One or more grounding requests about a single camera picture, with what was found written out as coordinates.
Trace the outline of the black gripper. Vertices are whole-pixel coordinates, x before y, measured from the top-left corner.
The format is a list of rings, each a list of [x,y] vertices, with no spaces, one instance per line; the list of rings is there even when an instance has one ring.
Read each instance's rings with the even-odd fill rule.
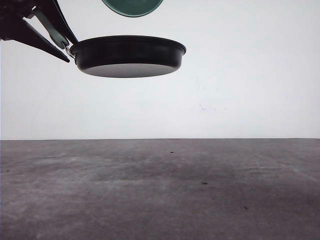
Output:
[[[64,53],[25,21],[25,18],[31,19],[35,16],[35,8],[47,7],[49,19],[55,29],[72,44],[78,43],[57,0],[2,0],[0,2],[0,39],[20,42],[69,63],[70,60]]]

